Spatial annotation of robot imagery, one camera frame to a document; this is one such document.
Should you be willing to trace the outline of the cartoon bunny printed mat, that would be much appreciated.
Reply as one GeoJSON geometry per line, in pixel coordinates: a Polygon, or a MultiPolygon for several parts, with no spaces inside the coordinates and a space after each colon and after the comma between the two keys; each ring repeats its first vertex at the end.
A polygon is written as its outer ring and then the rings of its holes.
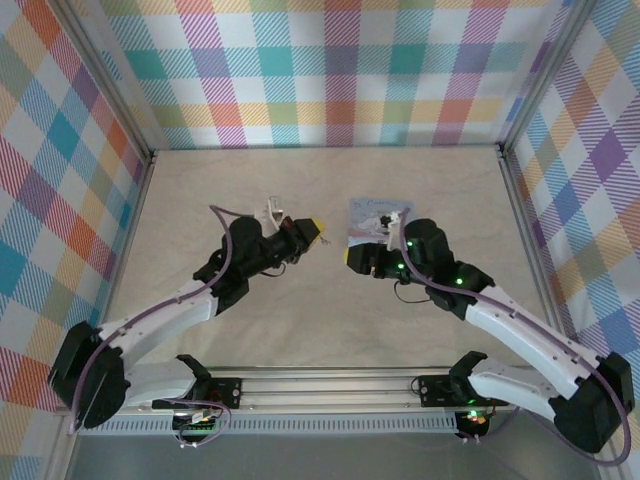
{"type": "Polygon", "coordinates": [[[379,217],[392,211],[408,209],[406,222],[412,219],[414,204],[406,200],[391,200],[371,197],[352,198],[349,204],[349,228],[347,247],[363,243],[376,243],[384,247],[386,231],[379,217]]]}

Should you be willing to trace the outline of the small controller board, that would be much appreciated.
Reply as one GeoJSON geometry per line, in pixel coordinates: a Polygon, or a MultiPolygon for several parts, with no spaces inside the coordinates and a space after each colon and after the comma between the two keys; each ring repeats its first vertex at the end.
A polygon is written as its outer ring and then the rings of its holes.
{"type": "Polygon", "coordinates": [[[172,417],[171,429],[183,437],[206,437],[218,430],[221,415],[220,409],[177,412],[172,417]]]}
{"type": "Polygon", "coordinates": [[[490,421],[476,410],[456,412],[455,420],[455,435],[463,440],[474,440],[489,432],[490,421]]]}

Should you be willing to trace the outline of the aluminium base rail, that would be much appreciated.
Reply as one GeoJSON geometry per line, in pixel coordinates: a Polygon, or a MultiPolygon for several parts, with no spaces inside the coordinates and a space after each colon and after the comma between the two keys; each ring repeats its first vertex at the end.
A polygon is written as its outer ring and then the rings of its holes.
{"type": "MultiPolygon", "coordinates": [[[[237,414],[364,414],[422,410],[416,377],[446,375],[447,367],[214,367],[214,378],[242,380],[237,414]]],[[[120,415],[150,414],[151,403],[182,396],[193,380],[186,366],[138,364],[120,415]]]]}

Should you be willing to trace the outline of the aluminium frame post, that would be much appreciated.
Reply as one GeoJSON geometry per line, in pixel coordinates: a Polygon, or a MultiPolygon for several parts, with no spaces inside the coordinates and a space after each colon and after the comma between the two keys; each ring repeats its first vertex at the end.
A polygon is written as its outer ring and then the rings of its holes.
{"type": "Polygon", "coordinates": [[[152,164],[155,150],[150,147],[144,138],[142,130],[118,90],[116,81],[104,62],[100,50],[92,42],[70,0],[46,1],[60,21],[63,29],[69,35],[71,42],[86,64],[87,70],[93,76],[98,89],[112,108],[124,132],[132,141],[134,149],[146,164],[152,164]]]}
{"type": "Polygon", "coordinates": [[[524,134],[596,3],[597,0],[560,0],[558,12],[545,31],[498,135],[497,149],[505,160],[524,134]]]}

